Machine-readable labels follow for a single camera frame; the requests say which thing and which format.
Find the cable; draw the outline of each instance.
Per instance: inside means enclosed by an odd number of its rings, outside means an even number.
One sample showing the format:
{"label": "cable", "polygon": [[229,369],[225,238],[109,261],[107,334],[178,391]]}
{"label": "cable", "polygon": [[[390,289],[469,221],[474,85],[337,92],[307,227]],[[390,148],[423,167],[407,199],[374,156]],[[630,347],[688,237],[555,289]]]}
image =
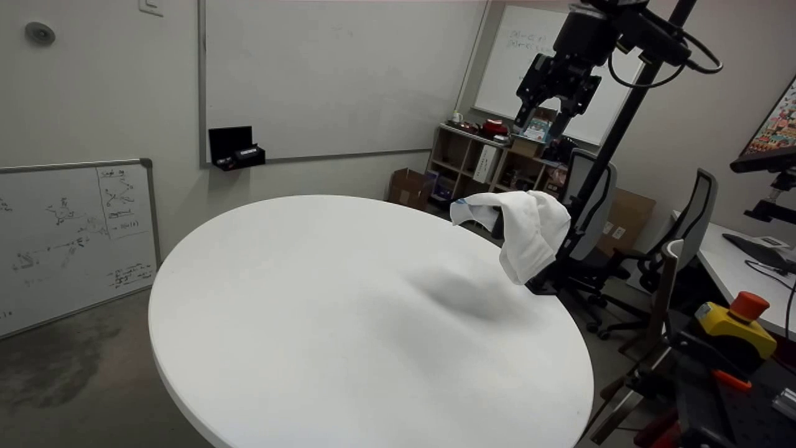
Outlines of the cable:
{"label": "cable", "polygon": [[792,289],[792,283],[787,283],[787,281],[778,278],[776,274],[761,269],[761,266],[770,266],[770,264],[761,264],[761,261],[757,261],[757,260],[744,260],[744,264],[746,264],[751,271],[773,278],[773,281],[781,283],[783,289]]}
{"label": "cable", "polygon": [[689,34],[688,29],[680,29],[683,38],[688,38],[694,47],[699,47],[701,54],[706,54],[716,67],[701,67],[694,59],[688,59],[689,70],[704,72],[704,75],[716,75],[724,70],[724,65],[719,62],[719,58],[704,44],[699,43],[694,34]]}
{"label": "cable", "polygon": [[793,307],[793,297],[796,297],[796,281],[788,297],[788,307],[787,307],[787,344],[792,344],[792,307]]}
{"label": "cable", "polygon": [[[787,344],[792,344],[792,309],[793,309],[793,297],[796,297],[796,281],[792,287],[792,297],[788,297],[788,303],[787,303]],[[776,359],[776,363],[781,369],[787,369],[792,375],[796,375],[793,367],[783,363],[781,359]]]}
{"label": "cable", "polygon": [[625,85],[625,88],[630,88],[630,89],[654,89],[654,88],[663,88],[663,85],[674,82],[674,80],[683,75],[684,65],[680,65],[666,80],[659,80],[659,82],[653,82],[653,85],[633,85],[633,82],[623,80],[623,77],[617,75],[617,70],[615,70],[615,54],[607,58],[607,70],[609,70],[609,75],[615,77],[615,82],[619,82],[619,85]]}

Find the yellow object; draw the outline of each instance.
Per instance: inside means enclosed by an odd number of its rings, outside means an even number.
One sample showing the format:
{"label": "yellow object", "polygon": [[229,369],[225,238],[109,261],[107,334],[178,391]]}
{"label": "yellow object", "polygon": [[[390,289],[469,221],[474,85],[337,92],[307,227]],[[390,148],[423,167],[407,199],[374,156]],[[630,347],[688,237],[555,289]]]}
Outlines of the yellow object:
{"label": "yellow object", "polygon": [[734,337],[734,338],[749,340],[761,359],[772,359],[772,353],[776,350],[776,340],[761,323],[740,320],[730,314],[730,309],[716,307],[712,301],[706,301],[696,311],[696,320],[709,337]]}

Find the concrete floor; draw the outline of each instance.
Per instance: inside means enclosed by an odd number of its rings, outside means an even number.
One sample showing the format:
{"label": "concrete floor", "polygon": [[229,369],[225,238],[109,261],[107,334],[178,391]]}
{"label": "concrete floor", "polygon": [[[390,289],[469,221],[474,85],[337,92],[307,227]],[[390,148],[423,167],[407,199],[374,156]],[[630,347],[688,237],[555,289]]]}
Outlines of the concrete floor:
{"label": "concrete floor", "polygon": [[[148,292],[0,338],[0,446],[204,448],[154,370],[144,309]],[[588,332],[584,340],[597,391],[630,369],[623,340]],[[633,446],[633,434],[617,430],[604,446]]]}

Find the white wall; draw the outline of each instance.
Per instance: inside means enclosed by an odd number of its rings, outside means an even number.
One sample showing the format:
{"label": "white wall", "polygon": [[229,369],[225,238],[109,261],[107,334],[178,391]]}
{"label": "white wall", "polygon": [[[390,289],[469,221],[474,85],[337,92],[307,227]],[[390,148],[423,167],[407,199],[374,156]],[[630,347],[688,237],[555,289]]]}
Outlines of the white wall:
{"label": "white wall", "polygon": [[[384,197],[394,169],[423,169],[428,155],[201,169],[198,2],[163,6],[164,17],[152,17],[137,0],[4,0],[0,167],[152,156],[164,252],[254,199]],[[28,21],[55,24],[57,43],[30,47]]]}
{"label": "white wall", "polygon": [[[511,2],[543,11],[564,11],[571,6],[571,0]],[[479,54],[481,67],[470,75],[466,108],[475,100],[485,53],[499,29],[504,6],[505,2],[492,6],[485,43]],[[670,17],[673,8],[674,0],[653,0],[653,11],[663,17]],[[796,75],[793,17],[793,0],[696,2],[688,29],[706,43],[727,70],[715,77],[688,70],[676,82],[649,92],[615,156],[619,187],[658,199],[658,216],[644,242],[663,231],[674,206],[688,204],[696,167],[704,167],[719,179],[715,221],[751,235],[773,235],[796,243],[793,225],[761,225],[744,216],[744,208],[751,208],[770,195],[773,177],[760,172],[734,174],[730,169],[730,161],[736,160],[781,89]],[[796,191],[781,199],[796,206]]]}

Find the white cloth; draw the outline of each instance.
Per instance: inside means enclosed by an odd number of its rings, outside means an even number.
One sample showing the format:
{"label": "white cloth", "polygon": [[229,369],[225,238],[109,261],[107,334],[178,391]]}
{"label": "white cloth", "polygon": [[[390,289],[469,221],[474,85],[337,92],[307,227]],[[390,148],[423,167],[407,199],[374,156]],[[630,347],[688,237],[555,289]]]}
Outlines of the white cloth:
{"label": "white cloth", "polygon": [[571,228],[571,211],[546,191],[474,195],[451,204],[451,221],[495,228],[504,211],[504,271],[526,283],[555,261]]}

